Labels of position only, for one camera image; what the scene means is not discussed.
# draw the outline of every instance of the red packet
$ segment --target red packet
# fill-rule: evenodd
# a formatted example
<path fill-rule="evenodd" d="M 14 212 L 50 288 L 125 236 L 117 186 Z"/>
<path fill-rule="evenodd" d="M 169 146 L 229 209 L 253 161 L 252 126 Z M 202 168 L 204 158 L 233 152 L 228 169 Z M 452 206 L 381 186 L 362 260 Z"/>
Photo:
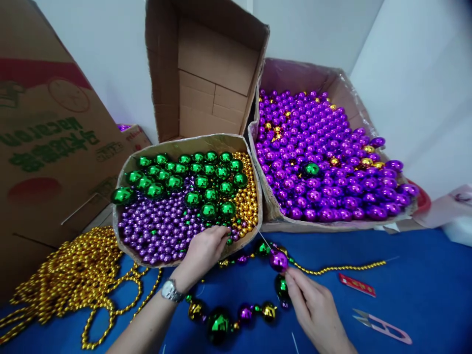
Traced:
<path fill-rule="evenodd" d="M 341 281 L 341 283 L 343 283 L 344 285 L 347 285 L 350 288 L 359 290 L 360 292 L 363 292 L 364 294 L 377 297 L 377 295 L 375 295 L 374 288 L 372 288 L 370 285 L 364 284 L 358 280 L 342 275 L 341 273 L 339 273 L 339 280 Z"/>

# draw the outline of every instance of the white wall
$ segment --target white wall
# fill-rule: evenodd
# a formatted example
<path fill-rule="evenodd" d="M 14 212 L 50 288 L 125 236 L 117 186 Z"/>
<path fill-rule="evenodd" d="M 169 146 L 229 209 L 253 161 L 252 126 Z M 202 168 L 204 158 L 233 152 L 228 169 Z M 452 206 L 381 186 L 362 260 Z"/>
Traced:
<path fill-rule="evenodd" d="M 385 0 L 351 75 L 386 152 L 432 199 L 472 182 L 470 11 Z"/>
<path fill-rule="evenodd" d="M 157 143 L 144 0 L 36 0 L 117 123 Z"/>
<path fill-rule="evenodd" d="M 347 73 L 383 1 L 249 0 L 253 14 L 270 25 L 267 57 L 335 66 Z"/>

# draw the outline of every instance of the blue table surface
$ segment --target blue table surface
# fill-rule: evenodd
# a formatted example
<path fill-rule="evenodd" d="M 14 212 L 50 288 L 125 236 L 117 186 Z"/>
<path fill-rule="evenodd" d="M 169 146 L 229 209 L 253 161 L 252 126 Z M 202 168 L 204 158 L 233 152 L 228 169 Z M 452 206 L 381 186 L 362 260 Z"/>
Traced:
<path fill-rule="evenodd" d="M 396 235 L 380 231 L 267 233 L 265 237 L 284 245 L 299 264 L 309 269 L 363 265 L 399 256 L 375 269 L 342 272 L 373 286 L 377 298 L 342 285 L 338 272 L 312 277 L 332 291 L 346 333 L 360 353 L 472 353 L 472 248 L 450 242 L 441 230 Z M 131 265 L 131 259 L 124 256 L 123 272 Z M 164 279 L 170 272 L 171 269 L 165 270 Z M 143 278 L 142 298 L 152 288 L 156 275 L 157 270 L 153 269 Z M 278 305 L 274 277 L 266 260 L 256 258 L 246 265 L 213 269 L 205 277 L 205 286 L 200 284 L 197 292 L 201 292 L 199 298 L 208 308 L 225 306 L 235 315 L 242 302 L 261 304 L 269 300 Z M 112 299 L 119 307 L 124 307 L 135 295 L 136 285 L 126 284 L 113 293 Z M 353 308 L 402 329 L 413 344 L 406 345 L 362 325 L 352 317 Z M 0 316 L 12 309 L 11 306 L 2 308 Z M 119 316 L 95 353 L 104 353 L 111 346 L 128 325 L 135 309 Z M 231 334 L 229 341 L 218 348 L 208 343 L 204 325 L 189 320 L 187 310 L 185 302 L 176 310 L 164 341 L 166 353 L 296 353 L 292 332 L 300 353 L 316 352 L 297 323 L 292 308 L 277 310 L 273 324 L 266 324 L 257 317 L 249 328 Z M 89 314 L 90 309 L 83 309 L 62 319 L 55 318 L 46 325 L 34 323 L 0 347 L 0 352 L 82 352 L 81 333 Z M 107 324 L 107 312 L 100 310 L 92 326 L 91 339 L 97 340 Z"/>

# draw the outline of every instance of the pink scissors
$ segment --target pink scissors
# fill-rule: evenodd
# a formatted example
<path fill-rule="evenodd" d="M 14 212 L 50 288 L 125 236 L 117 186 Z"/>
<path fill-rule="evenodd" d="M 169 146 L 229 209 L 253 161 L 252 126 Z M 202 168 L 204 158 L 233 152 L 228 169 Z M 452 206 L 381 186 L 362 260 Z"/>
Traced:
<path fill-rule="evenodd" d="M 385 321 L 382 321 L 381 319 L 378 319 L 377 317 L 375 316 L 372 316 L 371 314 L 368 314 L 364 311 L 360 311 L 360 310 L 356 310 L 356 309 L 353 309 L 354 311 L 356 311 L 358 314 L 360 314 L 362 317 L 359 317 L 359 316 L 355 316 L 353 315 L 353 317 L 358 320 L 359 322 L 361 322 L 362 324 L 366 325 L 367 327 L 371 327 L 372 329 L 375 329 L 377 332 L 380 332 L 380 333 L 383 333 L 389 337 L 392 337 L 392 338 L 395 338 L 396 340 L 399 340 L 400 342 L 403 342 L 405 344 L 412 344 L 413 341 L 412 339 L 410 338 L 409 335 L 407 335 L 404 331 L 402 331 L 401 329 L 397 328 L 397 327 L 394 327 L 392 326 L 391 324 L 388 324 L 387 322 Z M 383 325 L 383 328 L 380 328 L 380 327 L 377 327 L 376 325 L 374 324 L 371 324 L 369 322 L 369 319 L 372 319 L 374 321 L 377 321 L 379 323 L 381 323 Z M 398 333 L 401 334 L 401 337 L 398 337 L 396 336 L 394 333 L 390 332 L 388 329 L 391 328 L 395 331 L 397 331 Z"/>

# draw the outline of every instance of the bead necklace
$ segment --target bead necklace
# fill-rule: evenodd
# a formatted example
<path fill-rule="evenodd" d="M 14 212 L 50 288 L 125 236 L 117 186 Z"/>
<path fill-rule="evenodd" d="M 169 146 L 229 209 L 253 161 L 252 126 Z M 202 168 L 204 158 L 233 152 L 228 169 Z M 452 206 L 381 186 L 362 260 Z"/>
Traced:
<path fill-rule="evenodd" d="M 93 350 L 102 344 L 113 328 L 117 316 L 122 315 L 137 304 L 142 294 L 141 277 L 148 272 L 148 268 L 139 272 L 138 264 L 134 263 L 124 276 L 117 279 L 121 255 L 122 252 L 118 249 L 116 237 L 111 227 L 94 228 L 71 242 L 63 243 L 58 251 L 48 256 L 47 261 L 41 265 L 36 274 L 17 287 L 10 303 L 13 305 L 24 304 L 24 307 L 0 319 L 0 329 L 21 322 L 14 325 L 10 331 L 0 337 L 0 345 L 16 337 L 34 320 L 44 325 L 53 316 L 63 317 L 68 312 L 75 312 L 84 307 L 90 307 L 91 313 L 82 333 L 82 349 Z M 256 255 L 260 257 L 269 256 L 269 263 L 277 272 L 286 269 L 288 264 L 293 264 L 311 275 L 322 275 L 333 270 L 367 270 L 386 264 L 386 261 L 381 261 L 364 266 L 345 265 L 311 271 L 295 262 L 283 246 L 274 242 L 266 244 L 262 239 L 259 239 L 256 242 L 254 253 L 231 256 L 219 261 L 218 265 L 219 267 L 226 267 L 234 263 L 243 264 Z M 155 294 L 161 278 L 162 269 L 159 269 L 152 290 L 138 307 L 133 318 Z M 116 309 L 115 304 L 109 298 L 109 294 L 125 281 L 134 282 L 138 287 L 138 294 L 128 306 L 123 309 Z M 287 308 L 290 298 L 285 278 L 280 274 L 275 278 L 275 289 L 282 307 Z M 264 302 L 262 306 L 244 303 L 238 310 L 238 320 L 231 322 L 228 311 L 222 307 L 216 307 L 206 316 L 201 300 L 192 295 L 188 295 L 186 300 L 190 304 L 189 318 L 193 321 L 206 323 L 207 335 L 210 341 L 216 345 L 225 340 L 228 331 L 239 331 L 241 326 L 249 323 L 253 315 L 260 314 L 266 322 L 272 322 L 277 310 L 277 306 L 270 301 Z M 89 341 L 89 332 L 100 307 L 108 311 L 109 325 L 101 338 L 92 343 Z"/>

